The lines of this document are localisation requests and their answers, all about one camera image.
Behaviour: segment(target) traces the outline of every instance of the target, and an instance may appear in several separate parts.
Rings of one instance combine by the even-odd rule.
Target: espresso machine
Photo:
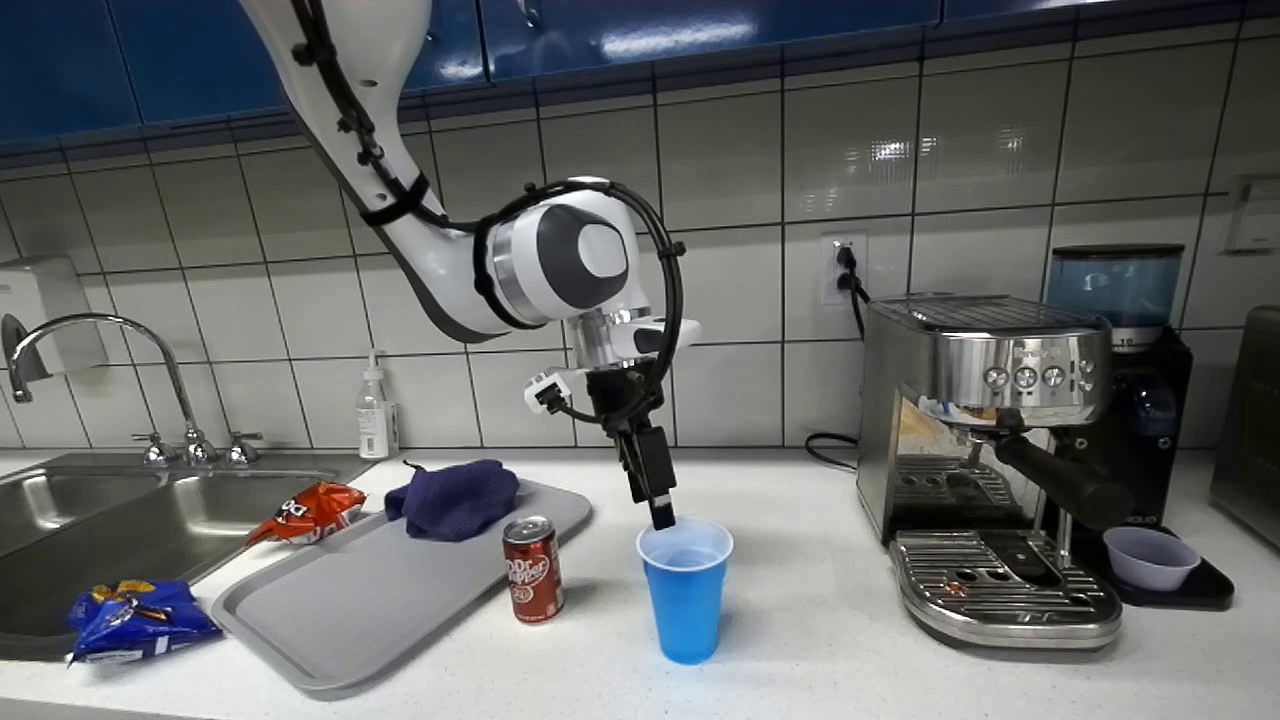
[[[871,305],[857,492],[930,633],[975,647],[1121,636],[1121,600],[1072,562],[1072,529],[1118,526],[1124,495],[1057,456],[1060,433],[1104,417],[1108,366],[1102,317],[1004,297]]]
[[[1090,245],[1053,254],[1048,308],[1104,317],[1112,337],[1112,401],[1094,425],[1065,430],[1057,456],[1094,480],[1121,483],[1124,526],[1166,520],[1191,381],[1191,353],[1175,328],[1168,328],[1175,276],[1175,245]],[[1096,529],[1081,529],[1072,551],[1086,569],[1108,572]]]

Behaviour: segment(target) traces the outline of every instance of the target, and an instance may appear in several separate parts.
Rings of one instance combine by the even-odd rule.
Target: stainless steel sink
[[[127,577],[196,579],[231,562],[244,547],[244,533],[293,492],[314,480],[358,480],[362,474],[363,464],[358,462],[308,456],[262,462],[250,474],[217,470],[172,483],[94,474],[94,464],[79,477],[62,477],[64,526],[37,526],[37,539],[0,551],[0,656],[62,661],[74,647],[64,617],[86,588]]]
[[[159,488],[138,456],[62,456],[0,480],[0,557]]]

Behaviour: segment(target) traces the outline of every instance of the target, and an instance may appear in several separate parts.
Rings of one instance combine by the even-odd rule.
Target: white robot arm
[[[682,344],[685,254],[661,215],[613,179],[530,187],[508,207],[455,223],[401,136],[401,91],[432,24],[432,0],[241,0],[281,86],[363,222],[385,238],[422,308],[461,344],[569,319],[589,366],[594,410],[560,386],[541,406],[601,425],[655,529],[676,520],[669,442],[649,411]],[[665,265],[669,319],[653,319],[634,214]]]

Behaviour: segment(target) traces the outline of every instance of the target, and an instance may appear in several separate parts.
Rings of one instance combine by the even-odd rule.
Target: soap bottle
[[[387,401],[385,369],[369,353],[362,381],[362,462],[385,462],[397,451],[397,406]]]

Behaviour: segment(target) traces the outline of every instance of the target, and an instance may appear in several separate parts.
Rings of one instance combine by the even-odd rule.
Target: red can
[[[556,526],[522,516],[504,529],[508,588],[522,624],[544,624],[564,609]]]

